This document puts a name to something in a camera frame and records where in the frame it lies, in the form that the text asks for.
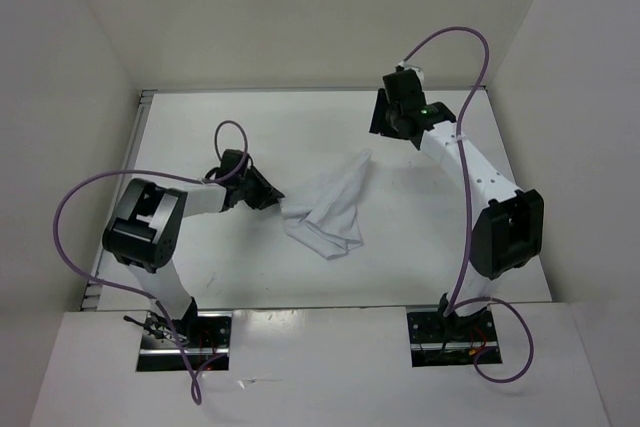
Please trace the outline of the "white skirt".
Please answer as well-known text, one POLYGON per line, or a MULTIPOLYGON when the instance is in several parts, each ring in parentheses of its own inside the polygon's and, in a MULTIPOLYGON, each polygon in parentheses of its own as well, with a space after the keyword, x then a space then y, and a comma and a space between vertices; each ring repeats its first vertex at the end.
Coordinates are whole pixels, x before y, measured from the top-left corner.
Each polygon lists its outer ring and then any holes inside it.
POLYGON ((361 247, 357 203, 371 156, 366 148, 286 193, 279 202, 285 233, 326 260, 361 247))

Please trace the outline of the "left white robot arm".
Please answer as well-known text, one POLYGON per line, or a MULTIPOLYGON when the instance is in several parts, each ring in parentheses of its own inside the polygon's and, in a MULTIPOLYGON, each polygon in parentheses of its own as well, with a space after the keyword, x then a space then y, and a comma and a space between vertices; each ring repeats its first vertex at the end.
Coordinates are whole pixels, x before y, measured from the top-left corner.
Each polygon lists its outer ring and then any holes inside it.
POLYGON ((196 186, 165 188, 132 179, 107 223, 102 244, 151 296, 148 331, 184 347, 201 330, 195 298, 183 286, 173 262, 184 219, 223 213, 240 202, 264 210, 283 198, 251 156, 234 149, 225 150, 219 165, 196 186))

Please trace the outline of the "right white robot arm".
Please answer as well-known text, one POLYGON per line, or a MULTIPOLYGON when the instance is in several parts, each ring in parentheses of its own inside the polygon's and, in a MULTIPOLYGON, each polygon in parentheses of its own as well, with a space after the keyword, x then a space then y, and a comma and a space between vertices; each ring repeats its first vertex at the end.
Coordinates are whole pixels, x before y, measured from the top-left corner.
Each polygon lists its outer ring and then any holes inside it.
POLYGON ((450 340, 473 328, 499 279, 539 255, 544 201, 503 176, 466 137, 459 118, 443 103, 429 103, 418 73, 399 66, 383 77, 370 132, 409 141, 437 163, 465 195, 463 266, 444 295, 438 327, 450 340))

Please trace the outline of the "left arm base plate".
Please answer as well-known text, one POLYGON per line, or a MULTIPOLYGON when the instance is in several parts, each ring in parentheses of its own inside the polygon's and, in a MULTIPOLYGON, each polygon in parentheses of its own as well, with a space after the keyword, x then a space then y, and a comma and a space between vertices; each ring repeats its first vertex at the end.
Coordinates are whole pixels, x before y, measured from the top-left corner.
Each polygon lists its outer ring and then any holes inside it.
MULTIPOLYGON (((143 328, 137 372, 186 371, 176 340, 169 328, 148 312, 143 322, 128 320, 143 328)), ((187 338, 179 334, 179 343, 194 371, 227 371, 230 362, 232 332, 231 311, 200 311, 195 332, 187 338)))

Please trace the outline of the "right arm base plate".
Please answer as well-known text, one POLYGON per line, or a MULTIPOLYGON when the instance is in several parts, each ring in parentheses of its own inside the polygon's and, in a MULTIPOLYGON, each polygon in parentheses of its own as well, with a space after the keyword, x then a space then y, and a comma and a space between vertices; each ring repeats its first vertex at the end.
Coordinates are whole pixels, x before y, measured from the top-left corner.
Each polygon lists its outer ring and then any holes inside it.
POLYGON ((435 307, 406 312, 413 368, 501 364, 492 313, 484 309, 470 322, 448 330, 435 307))

